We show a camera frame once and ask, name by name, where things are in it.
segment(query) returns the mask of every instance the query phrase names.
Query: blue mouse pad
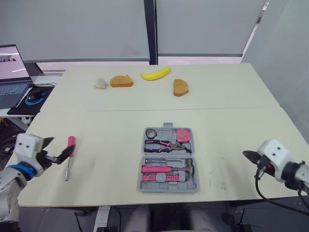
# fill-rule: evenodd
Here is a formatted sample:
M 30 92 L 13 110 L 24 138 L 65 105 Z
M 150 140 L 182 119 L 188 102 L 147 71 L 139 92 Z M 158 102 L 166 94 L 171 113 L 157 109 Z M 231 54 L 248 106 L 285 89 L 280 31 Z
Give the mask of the blue mouse pad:
M 39 90 L 42 92 L 41 96 L 36 101 L 33 101 L 33 102 L 29 102 L 27 100 L 27 97 L 25 97 L 21 101 L 18 107 L 12 107 L 7 114 L 8 115 L 36 115 L 38 112 L 40 112 L 42 105 L 46 101 L 49 94 L 52 92 L 53 88 L 54 87 L 45 87 L 45 86 L 33 87 L 32 90 L 28 94 Z

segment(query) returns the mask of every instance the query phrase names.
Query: pliers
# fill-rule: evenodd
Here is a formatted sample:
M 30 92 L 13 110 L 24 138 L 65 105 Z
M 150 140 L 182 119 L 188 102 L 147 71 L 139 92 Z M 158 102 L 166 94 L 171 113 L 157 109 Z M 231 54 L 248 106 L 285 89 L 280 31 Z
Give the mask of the pliers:
M 152 149 L 152 148 L 144 148 L 145 152 L 170 152 L 171 150 L 186 150 L 189 153 L 192 153 L 192 151 L 188 148 L 186 148 L 182 144 L 172 144 L 170 141 L 165 141 L 165 140 L 145 140 L 146 144 L 161 144 L 164 145 L 165 147 L 159 148 L 159 149 Z

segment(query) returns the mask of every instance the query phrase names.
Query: computer mouse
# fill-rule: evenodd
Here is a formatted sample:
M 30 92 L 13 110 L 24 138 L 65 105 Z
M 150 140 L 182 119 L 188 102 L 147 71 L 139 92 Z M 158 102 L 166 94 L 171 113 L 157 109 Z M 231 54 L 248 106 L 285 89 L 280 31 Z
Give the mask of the computer mouse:
M 27 100 L 28 100 L 28 102 L 35 102 L 38 99 L 40 99 L 43 94 L 44 94 L 44 92 L 42 90 L 31 91 L 27 95 Z

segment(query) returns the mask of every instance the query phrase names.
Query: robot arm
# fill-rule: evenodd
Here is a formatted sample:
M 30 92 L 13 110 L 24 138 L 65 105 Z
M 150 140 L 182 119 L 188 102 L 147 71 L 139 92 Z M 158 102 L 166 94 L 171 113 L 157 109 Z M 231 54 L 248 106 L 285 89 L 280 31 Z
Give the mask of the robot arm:
M 258 178 L 267 173 L 293 190 L 302 190 L 309 195 L 309 166 L 305 162 L 295 163 L 289 151 L 275 139 L 265 141 L 257 150 L 243 154 L 259 170 Z
M 61 164 L 74 151 L 75 145 L 71 145 L 58 157 L 48 156 L 47 151 L 43 149 L 53 139 L 53 137 L 43 139 L 32 134 L 17 136 L 14 153 L 19 163 L 10 165 L 0 172 L 0 231 L 2 227 L 14 228 L 12 231 L 17 229 L 19 215 L 17 197 L 27 185 L 27 181 L 42 175 L 52 163 Z

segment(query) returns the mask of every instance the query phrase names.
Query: bread slice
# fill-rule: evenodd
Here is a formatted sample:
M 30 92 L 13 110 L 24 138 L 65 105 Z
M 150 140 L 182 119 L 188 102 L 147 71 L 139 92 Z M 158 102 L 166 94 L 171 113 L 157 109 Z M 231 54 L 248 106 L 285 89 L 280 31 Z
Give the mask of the bread slice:
M 114 76 L 110 80 L 110 84 L 112 87 L 131 87 L 133 85 L 133 81 L 128 75 Z
M 188 83 L 186 83 L 182 79 L 175 79 L 174 80 L 174 95 L 176 97 L 180 97 L 186 94 L 187 92 L 189 92 Z

